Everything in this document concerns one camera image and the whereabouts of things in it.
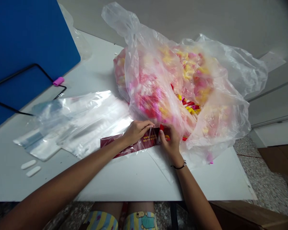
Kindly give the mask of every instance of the white eraser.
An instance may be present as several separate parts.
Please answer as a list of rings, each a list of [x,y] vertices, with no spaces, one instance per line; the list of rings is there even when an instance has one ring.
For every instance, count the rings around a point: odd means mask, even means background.
[[[21,169],[27,169],[36,164],[36,160],[28,161],[21,166]]]
[[[26,173],[28,177],[34,176],[36,173],[38,173],[41,170],[40,166],[36,166],[34,169],[31,169],[29,172]]]

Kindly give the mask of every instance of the table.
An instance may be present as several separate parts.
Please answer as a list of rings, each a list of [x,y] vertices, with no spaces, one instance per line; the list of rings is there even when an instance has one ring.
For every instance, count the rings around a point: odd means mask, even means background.
[[[67,86],[64,97],[89,92],[111,90],[118,95],[113,58],[122,47],[83,33],[91,45],[93,55],[78,64],[65,77]],[[25,108],[30,112],[33,105],[51,100],[60,88],[50,87]],[[31,178],[20,166],[32,159],[13,140],[33,127],[31,117],[15,114],[0,126],[0,201],[21,201],[38,187],[58,175],[78,158],[60,150],[47,162],[38,161],[41,171]],[[182,200],[179,185],[169,183],[152,158],[145,152],[130,157],[113,159],[77,196],[78,201],[173,201]],[[234,149],[228,148],[213,165],[192,171],[208,200],[257,199]]]

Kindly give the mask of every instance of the blue panel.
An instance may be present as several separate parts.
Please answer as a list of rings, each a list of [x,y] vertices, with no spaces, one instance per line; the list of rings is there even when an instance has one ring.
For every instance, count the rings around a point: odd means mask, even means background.
[[[55,80],[79,61],[57,1],[0,1],[0,80],[32,63]],[[34,67],[0,85],[0,102],[19,110],[50,85]],[[0,124],[12,114],[0,108]]]

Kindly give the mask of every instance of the clear plastic bag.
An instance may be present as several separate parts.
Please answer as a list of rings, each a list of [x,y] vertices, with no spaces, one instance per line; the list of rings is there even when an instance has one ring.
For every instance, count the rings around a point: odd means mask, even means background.
[[[111,91],[40,103],[32,113],[36,129],[14,143],[42,161],[61,147],[82,159],[100,148],[100,138],[123,133],[133,121]]]
[[[57,138],[58,135],[56,133],[48,134],[44,137],[39,129],[35,129],[13,140],[13,142],[22,146],[27,153],[41,161],[47,161],[61,149],[56,144]]]
[[[186,140],[181,151],[204,164],[250,131],[244,96],[263,90],[262,61],[203,35],[177,44],[117,3],[104,6],[102,17],[127,43],[114,67],[133,117],[173,124]],[[185,107],[189,101],[196,111]]]
[[[87,60],[92,56],[92,49],[84,36],[74,27],[74,19],[65,7],[59,3],[60,9],[68,26],[71,36],[80,54],[81,60]]]

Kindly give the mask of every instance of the hand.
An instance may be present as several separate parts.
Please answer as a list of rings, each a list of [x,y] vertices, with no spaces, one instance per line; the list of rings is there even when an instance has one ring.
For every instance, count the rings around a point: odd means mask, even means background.
[[[176,167],[181,167],[184,164],[184,160],[179,152],[179,142],[180,137],[174,128],[170,124],[162,124],[164,126],[164,132],[159,131],[159,136],[161,140],[161,145],[165,149],[166,153],[169,155],[170,160]],[[170,140],[165,138],[165,135],[169,135]]]
[[[146,121],[133,121],[128,127],[127,131],[124,133],[122,138],[128,145],[133,145],[155,124],[149,120]]]

